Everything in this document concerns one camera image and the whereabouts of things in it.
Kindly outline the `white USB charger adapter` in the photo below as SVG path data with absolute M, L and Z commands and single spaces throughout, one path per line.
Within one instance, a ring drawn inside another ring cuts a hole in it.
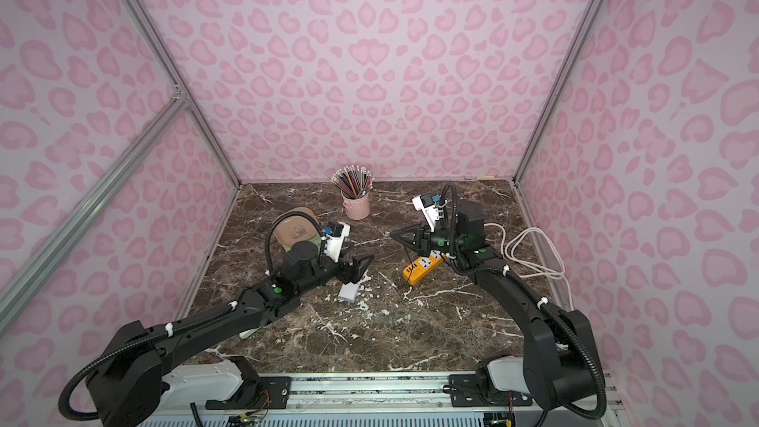
M 361 286 L 357 283 L 344 284 L 338 294 L 338 300 L 340 302 L 347 302 L 348 304 L 354 304 L 356 302 Z

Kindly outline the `orange power strip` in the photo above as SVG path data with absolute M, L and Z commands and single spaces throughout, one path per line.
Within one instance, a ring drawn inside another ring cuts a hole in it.
M 415 286 L 444 261 L 439 251 L 432 251 L 428 257 L 418 257 L 402 271 L 403 279 L 410 286 Z

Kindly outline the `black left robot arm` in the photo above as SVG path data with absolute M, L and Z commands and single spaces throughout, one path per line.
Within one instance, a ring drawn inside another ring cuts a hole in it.
M 333 279 L 360 282 L 373 260 L 373 255 L 332 260 L 304 241 L 269 278 L 232 302 L 150 328 L 139 321 L 128 323 L 99 358 L 64 385 L 57 409 L 72 421 L 139 425 L 168 396 L 166 378 L 175 368 L 235 334 L 276 322 L 296 310 L 303 295 Z

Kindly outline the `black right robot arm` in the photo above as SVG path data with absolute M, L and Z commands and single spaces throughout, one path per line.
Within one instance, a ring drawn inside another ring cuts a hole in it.
M 460 201 L 452 184 L 412 200 L 423 223 L 393 231 L 391 239 L 421 257 L 439 253 L 458 275 L 486 291 L 517 324 L 523 338 L 521 392 L 539 419 L 557 408 L 601 419 L 608 397 L 593 330 L 579 310 L 567 312 L 540 296 L 485 238 L 480 204 Z

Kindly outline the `green electronic kitchen scale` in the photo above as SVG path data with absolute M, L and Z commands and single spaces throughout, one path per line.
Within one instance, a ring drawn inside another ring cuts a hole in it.
M 327 248 L 329 237 L 327 235 L 322 235 L 320 237 L 320 244 L 319 244 L 319 252 L 324 253 L 325 249 Z

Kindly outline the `beige scale bowl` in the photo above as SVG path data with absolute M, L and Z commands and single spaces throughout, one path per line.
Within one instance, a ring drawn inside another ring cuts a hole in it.
M 273 236 L 284 251 L 290 251 L 296 243 L 301 241 L 320 244 L 319 231 L 308 219 L 299 215 L 287 217 L 282 223 L 279 223 L 274 229 Z

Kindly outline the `pink metal pencil bucket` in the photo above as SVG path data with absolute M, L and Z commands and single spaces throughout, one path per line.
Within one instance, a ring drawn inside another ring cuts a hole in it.
M 346 217 L 352 221 L 367 219 L 371 213 L 370 192 L 363 192 L 359 198 L 343 197 L 343 209 Z

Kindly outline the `bundle of coloured pencils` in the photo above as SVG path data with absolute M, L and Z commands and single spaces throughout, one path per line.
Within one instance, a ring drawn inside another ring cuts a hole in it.
M 346 199 L 358 200 L 373 190 L 374 178 L 368 168 L 348 165 L 335 171 L 331 183 L 339 189 Z

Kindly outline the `white object near left base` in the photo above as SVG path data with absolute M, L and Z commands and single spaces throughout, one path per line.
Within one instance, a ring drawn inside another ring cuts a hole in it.
M 244 330 L 243 332 L 240 332 L 240 333 L 238 334 L 238 337 L 239 337 L 240 339 L 242 339 L 242 340 L 245 340 L 245 339 L 248 339 L 248 338 L 250 338 L 252 335 L 254 335 L 254 334 L 255 334 L 257 331 L 259 331 L 259 330 L 260 330 L 260 328 L 259 328 L 259 327 L 256 327 L 256 328 L 251 328 L 251 329 L 247 329 L 247 330 Z

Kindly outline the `aluminium mounting rail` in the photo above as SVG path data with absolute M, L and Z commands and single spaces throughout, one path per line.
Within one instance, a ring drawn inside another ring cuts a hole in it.
M 546 419 L 523 391 L 488 399 L 472 372 L 263 375 L 241 398 L 243 375 L 229 362 L 187 366 L 145 426 L 589 426 L 560 407 Z

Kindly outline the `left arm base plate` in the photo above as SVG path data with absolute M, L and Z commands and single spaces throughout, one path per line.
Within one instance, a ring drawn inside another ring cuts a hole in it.
M 261 376 L 243 356 L 225 360 L 237 369 L 241 385 L 230 395 L 209 399 L 205 410 L 258 410 L 285 409 L 290 398 L 293 378 L 288 376 Z

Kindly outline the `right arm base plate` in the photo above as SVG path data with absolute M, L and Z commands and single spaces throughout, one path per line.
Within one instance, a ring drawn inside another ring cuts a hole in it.
M 500 391 L 482 373 L 450 375 L 443 393 L 453 407 L 522 407 L 532 406 L 533 399 L 521 391 Z

